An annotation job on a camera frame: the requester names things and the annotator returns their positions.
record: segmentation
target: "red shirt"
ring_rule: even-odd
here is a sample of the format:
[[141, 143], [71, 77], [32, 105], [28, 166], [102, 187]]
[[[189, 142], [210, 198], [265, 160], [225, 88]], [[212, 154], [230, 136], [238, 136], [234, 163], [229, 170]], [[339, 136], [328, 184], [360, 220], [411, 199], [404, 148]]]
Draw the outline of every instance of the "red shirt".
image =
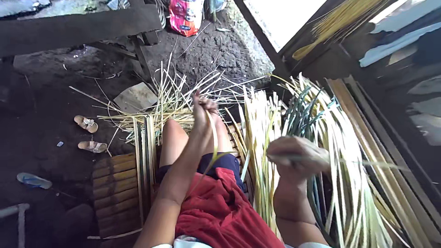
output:
[[182, 203], [176, 237], [188, 235], [213, 248], [280, 247], [282, 242], [251, 206], [233, 171], [216, 168], [218, 180], [196, 173]]

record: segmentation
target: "dark soil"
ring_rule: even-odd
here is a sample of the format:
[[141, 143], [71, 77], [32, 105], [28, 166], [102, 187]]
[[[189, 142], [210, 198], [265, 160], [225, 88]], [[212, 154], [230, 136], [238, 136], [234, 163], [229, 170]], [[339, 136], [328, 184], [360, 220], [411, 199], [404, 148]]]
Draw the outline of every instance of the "dark soil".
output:
[[[174, 50], [172, 62], [178, 72], [187, 75], [190, 84], [215, 68], [225, 70], [224, 75], [235, 78], [237, 82], [256, 77], [247, 51], [242, 48], [237, 35], [215, 31], [221, 26], [229, 27], [225, 20], [221, 21], [223, 25], [211, 23], [198, 37], [185, 38], [170, 30], [159, 32], [159, 44], [146, 47], [151, 71], [160, 67], [161, 61], [165, 62]], [[184, 52], [194, 39], [191, 47]], [[113, 43], [132, 49], [126, 38]], [[84, 75], [103, 78], [98, 83], [110, 99], [141, 80], [132, 72], [129, 59], [89, 46], [17, 56], [14, 67], [16, 71], [11, 82], [3, 84], [11, 94], [1, 106], [0, 208], [29, 203], [26, 247], [58, 247], [54, 243], [55, 223], [75, 206], [82, 203], [92, 206], [93, 164], [108, 157], [108, 154], [80, 150], [77, 144], [91, 139], [109, 143], [115, 132], [112, 123], [96, 118], [97, 115], [107, 115], [107, 110], [93, 107], [101, 104], [69, 86], [106, 101], [95, 80]], [[73, 121], [75, 115], [94, 117], [99, 124], [98, 131], [91, 135], [80, 128]], [[124, 139], [126, 135], [117, 134], [109, 148], [112, 155], [134, 150], [132, 145], [119, 139]], [[59, 141], [64, 145], [57, 147]], [[19, 183], [16, 175], [20, 172], [33, 173], [52, 181], [53, 189], [30, 188]], [[16, 247], [17, 215], [0, 222], [0, 248]], [[90, 229], [89, 235], [97, 235], [96, 225]], [[70, 245], [95, 247], [97, 242], [86, 240], [83, 236]]]

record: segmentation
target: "leg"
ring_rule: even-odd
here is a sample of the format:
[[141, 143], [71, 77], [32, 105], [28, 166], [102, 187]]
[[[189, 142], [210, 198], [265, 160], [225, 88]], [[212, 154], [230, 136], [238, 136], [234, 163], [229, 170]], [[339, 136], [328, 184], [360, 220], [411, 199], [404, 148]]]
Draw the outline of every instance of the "leg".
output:
[[173, 164], [181, 155], [188, 141], [188, 135], [174, 120], [165, 122], [162, 131], [162, 151], [159, 167]]
[[[225, 124], [222, 122], [222, 118], [217, 114], [211, 114], [213, 121], [216, 125], [216, 133], [217, 133], [217, 151], [218, 152], [228, 152], [233, 151], [233, 147], [231, 146], [230, 137], [228, 136], [228, 130]], [[205, 147], [205, 151], [203, 154], [213, 153], [213, 138], [208, 142], [207, 147]]]

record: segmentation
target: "hand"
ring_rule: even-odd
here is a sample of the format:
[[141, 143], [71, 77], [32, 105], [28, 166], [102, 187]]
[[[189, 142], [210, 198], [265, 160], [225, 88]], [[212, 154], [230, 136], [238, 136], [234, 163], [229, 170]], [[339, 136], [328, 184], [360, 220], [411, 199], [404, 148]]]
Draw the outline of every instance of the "hand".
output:
[[299, 183], [329, 168], [329, 153], [311, 141], [293, 136], [269, 144], [268, 159], [277, 165], [281, 179]]
[[210, 114], [218, 114], [217, 104], [205, 97], [200, 97], [199, 90], [193, 95], [193, 130], [207, 133], [211, 130], [206, 110]]

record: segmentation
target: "person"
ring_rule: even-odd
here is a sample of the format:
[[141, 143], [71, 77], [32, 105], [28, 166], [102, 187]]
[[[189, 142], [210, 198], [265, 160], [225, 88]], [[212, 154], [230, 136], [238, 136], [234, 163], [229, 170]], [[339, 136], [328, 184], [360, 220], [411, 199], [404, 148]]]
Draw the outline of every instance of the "person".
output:
[[278, 138], [267, 149], [280, 174], [273, 205], [282, 243], [245, 196], [239, 161], [233, 155], [216, 160], [202, 176], [213, 155], [206, 110], [215, 122], [218, 152], [233, 150], [216, 104], [201, 98], [199, 91], [193, 103], [189, 136], [176, 121], [164, 125], [156, 177], [161, 184], [134, 248], [329, 247], [306, 197], [306, 179], [329, 164], [317, 159], [292, 163], [283, 156], [323, 157], [326, 151], [298, 137]]

